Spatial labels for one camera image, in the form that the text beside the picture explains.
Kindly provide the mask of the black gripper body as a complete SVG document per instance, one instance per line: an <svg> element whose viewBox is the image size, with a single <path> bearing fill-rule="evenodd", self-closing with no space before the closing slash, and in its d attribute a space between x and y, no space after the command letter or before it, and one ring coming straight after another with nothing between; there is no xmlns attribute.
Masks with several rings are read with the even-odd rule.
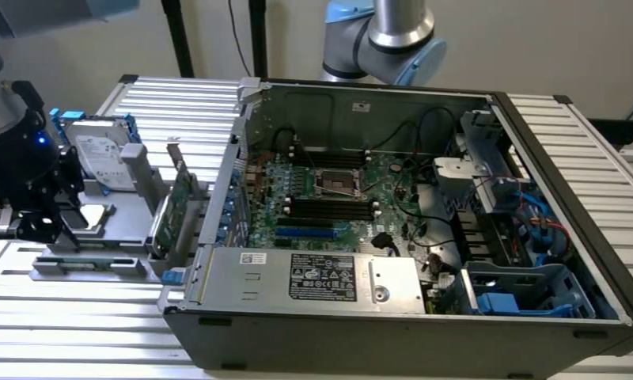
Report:
<svg viewBox="0 0 633 380"><path fill-rule="evenodd" d="M64 156L42 109L0 134L0 206L55 207L66 188Z"/></svg>

